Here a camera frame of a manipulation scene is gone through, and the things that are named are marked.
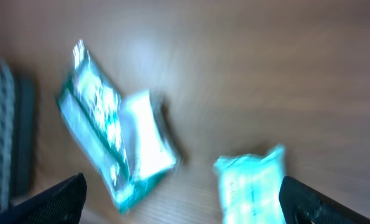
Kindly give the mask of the white small sachet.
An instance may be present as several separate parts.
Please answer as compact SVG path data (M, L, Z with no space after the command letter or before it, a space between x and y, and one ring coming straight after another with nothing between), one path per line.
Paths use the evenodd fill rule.
M150 97L148 90L129 95L118 113L129 174L135 181L172 170L178 162L157 125L157 112Z

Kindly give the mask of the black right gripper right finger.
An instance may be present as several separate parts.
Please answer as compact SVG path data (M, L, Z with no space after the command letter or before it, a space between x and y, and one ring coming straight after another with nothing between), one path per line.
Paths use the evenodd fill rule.
M370 224L351 210L290 176L285 176L279 202L286 224Z

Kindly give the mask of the green 3M package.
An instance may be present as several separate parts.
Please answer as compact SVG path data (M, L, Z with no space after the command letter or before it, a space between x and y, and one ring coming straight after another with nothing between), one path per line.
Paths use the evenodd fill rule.
M57 96L57 104L69 132L100 173L113 204L126 213L144 199L182 158L163 114L162 95L150 91L157 125L177 155L177 165L169 171L135 181L123 142L119 109L125 99L99 67L83 40L72 49L73 64Z

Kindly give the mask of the teal tissue pack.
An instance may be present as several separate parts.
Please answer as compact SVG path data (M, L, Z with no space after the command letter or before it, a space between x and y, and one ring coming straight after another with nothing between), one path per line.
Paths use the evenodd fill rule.
M283 224L279 191L285 176L285 146L266 155L219 156L213 165L218 179L224 224Z

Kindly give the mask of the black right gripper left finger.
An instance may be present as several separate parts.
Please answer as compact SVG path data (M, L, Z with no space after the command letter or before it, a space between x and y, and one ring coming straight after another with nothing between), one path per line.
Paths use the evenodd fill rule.
M85 176L78 173L0 213L0 224L79 224L86 194Z

